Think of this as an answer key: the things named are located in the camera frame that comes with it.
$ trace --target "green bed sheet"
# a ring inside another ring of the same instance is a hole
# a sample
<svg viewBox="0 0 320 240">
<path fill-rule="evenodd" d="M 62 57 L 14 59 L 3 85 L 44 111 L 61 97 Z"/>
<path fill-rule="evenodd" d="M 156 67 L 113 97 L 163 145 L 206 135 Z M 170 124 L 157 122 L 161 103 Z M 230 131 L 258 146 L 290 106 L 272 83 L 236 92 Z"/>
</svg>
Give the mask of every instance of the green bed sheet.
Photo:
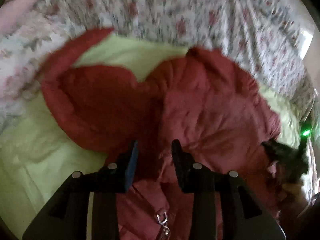
<svg viewBox="0 0 320 240">
<path fill-rule="evenodd" d="M 164 59 L 184 55 L 188 48 L 111 36 L 89 49 L 76 66 L 122 65 L 138 81 Z M 260 93 L 281 117 L 279 141 L 299 145 L 299 120 L 295 108 L 283 97 L 260 86 Z M 73 172 L 97 171 L 106 155 L 81 149 L 59 128 L 42 94 L 26 105 L 15 125 L 0 135 L 0 217 L 21 239 L 24 230 Z"/>
</svg>

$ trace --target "red jacket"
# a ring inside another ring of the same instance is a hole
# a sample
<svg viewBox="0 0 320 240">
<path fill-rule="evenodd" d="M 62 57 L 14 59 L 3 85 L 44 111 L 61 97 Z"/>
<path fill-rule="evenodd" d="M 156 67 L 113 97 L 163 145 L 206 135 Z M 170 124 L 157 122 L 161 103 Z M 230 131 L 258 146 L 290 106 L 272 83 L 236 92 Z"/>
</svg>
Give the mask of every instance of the red jacket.
<svg viewBox="0 0 320 240">
<path fill-rule="evenodd" d="M 108 154 L 107 163 L 138 140 L 135 182 L 127 194 L 117 195 L 121 239 L 156 239 L 156 215 L 164 211 L 169 238 L 188 239 L 193 195 L 178 187 L 173 139 L 213 171 L 238 171 L 276 216 L 275 185 L 260 144 L 280 133 L 280 122 L 254 79 L 218 50 L 200 48 L 164 61 L 141 83 L 121 67 L 71 68 L 111 31 L 88 31 L 51 55 L 42 92 L 66 134 L 83 148 Z"/>
</svg>

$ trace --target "green light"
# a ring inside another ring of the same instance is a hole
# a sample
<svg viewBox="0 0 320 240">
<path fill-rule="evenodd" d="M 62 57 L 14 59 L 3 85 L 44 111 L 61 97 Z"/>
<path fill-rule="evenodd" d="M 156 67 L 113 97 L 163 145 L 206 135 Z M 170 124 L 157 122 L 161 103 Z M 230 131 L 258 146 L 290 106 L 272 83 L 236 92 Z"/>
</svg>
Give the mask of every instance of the green light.
<svg viewBox="0 0 320 240">
<path fill-rule="evenodd" d="M 311 130 L 306 130 L 302 133 L 303 136 L 308 136 L 311 133 Z"/>
</svg>

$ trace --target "black device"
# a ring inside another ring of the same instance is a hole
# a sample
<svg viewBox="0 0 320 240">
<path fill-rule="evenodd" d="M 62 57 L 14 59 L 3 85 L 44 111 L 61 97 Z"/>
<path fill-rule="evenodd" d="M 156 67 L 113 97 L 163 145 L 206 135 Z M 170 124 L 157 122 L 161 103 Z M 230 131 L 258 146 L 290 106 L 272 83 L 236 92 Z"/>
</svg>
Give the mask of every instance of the black device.
<svg viewBox="0 0 320 240">
<path fill-rule="evenodd" d="M 73 172 L 22 239 L 85 240 L 89 194 L 95 192 L 92 240 L 119 240 L 116 193 L 125 193 L 132 185 L 137 158 L 135 141 L 116 163 L 86 175 Z M 196 163 L 179 140 L 172 142 L 172 158 L 181 190 L 194 193 L 190 240 L 216 239 L 215 192 L 221 195 L 224 240 L 285 240 L 280 226 L 235 171 L 222 175 Z"/>
</svg>

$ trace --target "zipper pull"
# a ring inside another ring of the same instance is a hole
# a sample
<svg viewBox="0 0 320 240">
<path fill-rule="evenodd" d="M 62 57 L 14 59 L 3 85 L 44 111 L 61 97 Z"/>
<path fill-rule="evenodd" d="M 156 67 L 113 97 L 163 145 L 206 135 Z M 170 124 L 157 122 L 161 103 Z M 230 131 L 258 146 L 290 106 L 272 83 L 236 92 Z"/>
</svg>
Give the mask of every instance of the zipper pull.
<svg viewBox="0 0 320 240">
<path fill-rule="evenodd" d="M 162 232 L 159 233 L 159 237 L 157 240 L 166 239 L 169 236 L 170 229 L 168 228 L 168 215 L 164 212 L 164 220 L 161 221 L 160 216 L 157 215 L 158 223 L 162 226 Z"/>
</svg>

